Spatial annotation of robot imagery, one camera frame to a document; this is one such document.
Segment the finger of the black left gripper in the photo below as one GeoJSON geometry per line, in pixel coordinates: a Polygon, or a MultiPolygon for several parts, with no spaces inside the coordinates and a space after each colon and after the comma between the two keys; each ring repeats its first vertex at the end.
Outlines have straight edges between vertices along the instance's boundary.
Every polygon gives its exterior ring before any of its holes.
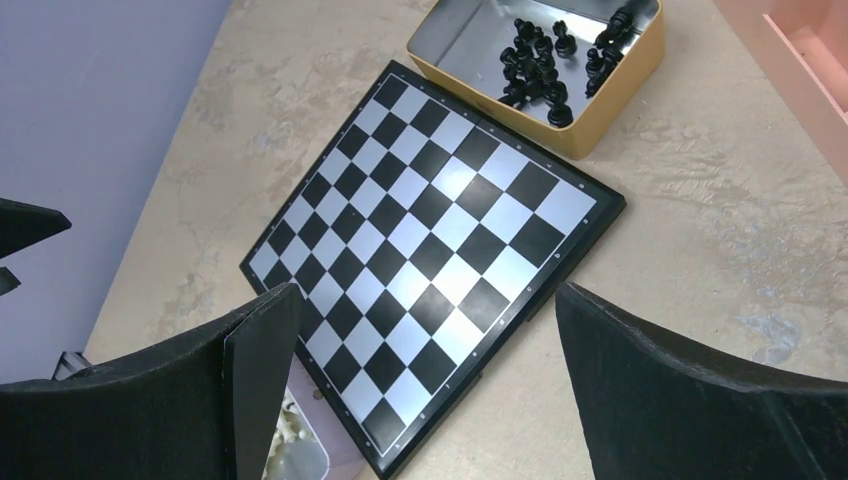
{"type": "Polygon", "coordinates": [[[72,223],[60,211],[9,199],[1,199],[1,258],[70,229],[72,223]]]}

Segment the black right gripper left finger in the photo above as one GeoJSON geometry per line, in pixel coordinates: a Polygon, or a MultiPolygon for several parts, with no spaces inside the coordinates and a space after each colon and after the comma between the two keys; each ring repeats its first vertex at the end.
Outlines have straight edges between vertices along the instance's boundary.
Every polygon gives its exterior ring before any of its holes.
{"type": "Polygon", "coordinates": [[[258,479],[301,323],[284,283],[64,380],[1,388],[5,479],[258,479]]]}

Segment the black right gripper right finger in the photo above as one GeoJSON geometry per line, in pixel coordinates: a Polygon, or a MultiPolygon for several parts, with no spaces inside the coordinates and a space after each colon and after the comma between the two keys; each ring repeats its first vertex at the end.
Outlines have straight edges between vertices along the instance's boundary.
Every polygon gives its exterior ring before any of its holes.
{"type": "Polygon", "coordinates": [[[745,360],[567,282],[564,357],[598,479],[843,479],[847,386],[745,360]]]}

